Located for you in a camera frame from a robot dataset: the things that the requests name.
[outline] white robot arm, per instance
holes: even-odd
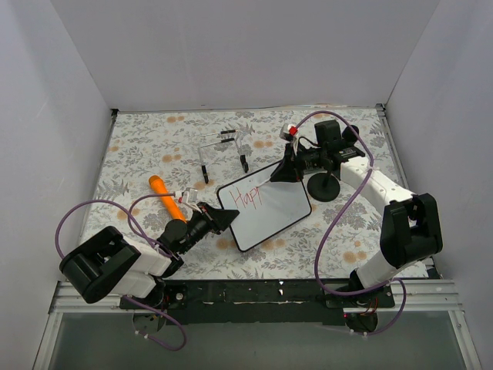
[[[216,209],[205,202],[195,203],[195,189],[186,188],[183,192],[175,192],[174,196],[192,208],[192,217],[186,223],[179,219],[169,221],[155,240],[155,247],[126,240],[116,228],[108,226],[66,256],[61,256],[60,271],[87,303],[95,303],[109,293],[147,297],[156,286],[157,278],[168,278],[183,265],[181,255],[209,232],[221,234],[240,213]],[[72,208],[65,218],[86,203]]]
[[[296,182],[305,173],[325,170],[327,173],[315,174],[308,180],[307,189],[313,198],[331,201],[339,194],[337,178],[357,189],[367,176],[369,161],[354,146],[357,139],[352,130],[347,128],[341,134],[337,121],[317,123],[315,132],[317,144],[305,148],[296,138],[296,128],[283,127],[280,136],[289,143],[270,181]],[[381,250],[351,273],[349,291],[389,281],[407,266],[441,251],[438,209],[431,195],[416,195],[375,168],[361,195],[383,216]]]

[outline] black round base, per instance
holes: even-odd
[[[308,180],[308,193],[319,202],[330,202],[340,193],[339,181],[326,173],[317,173]]]

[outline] patterned mat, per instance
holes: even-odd
[[[219,206],[216,189],[244,176],[234,143],[222,143],[204,150],[210,176],[203,181],[197,153],[198,135],[224,129],[247,132],[243,140],[250,172],[281,159],[285,142],[279,138],[281,126],[298,123],[313,110],[256,110],[206,113],[119,114],[99,178],[97,197],[114,200],[124,207],[142,195],[152,193],[148,179],[160,175],[170,191],[195,187],[199,199]],[[390,150],[375,109],[338,109],[357,125],[382,172],[398,182]],[[315,122],[330,119],[315,116],[301,129],[314,140]],[[254,249],[241,253],[229,230],[220,236],[209,234],[184,257],[183,266],[173,279],[312,278],[315,251],[337,211],[354,190],[341,184],[340,196],[333,202],[310,199],[312,214]],[[191,210],[180,205],[182,212]],[[159,200],[140,203],[133,214],[150,237],[158,237],[169,215]],[[320,276],[346,278],[379,249],[381,217],[371,204],[358,197],[342,217],[326,243],[320,259]],[[103,227],[113,225],[128,238],[132,234],[126,215],[107,204],[91,207],[82,238],[88,239]],[[405,277],[427,277],[418,263],[401,273]]]

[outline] white wall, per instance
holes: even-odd
[[[438,200],[439,271],[493,368],[493,3],[441,0],[387,107],[411,188]]]
[[[52,0],[121,110],[388,100],[438,0]]]
[[[58,277],[55,228],[92,195],[110,111],[49,0],[1,1],[0,34],[0,368],[27,369]]]

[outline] whiteboard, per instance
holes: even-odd
[[[264,167],[217,191],[225,210],[239,210],[230,229],[240,251],[248,251],[311,214],[303,182],[271,183],[268,179],[279,162]]]

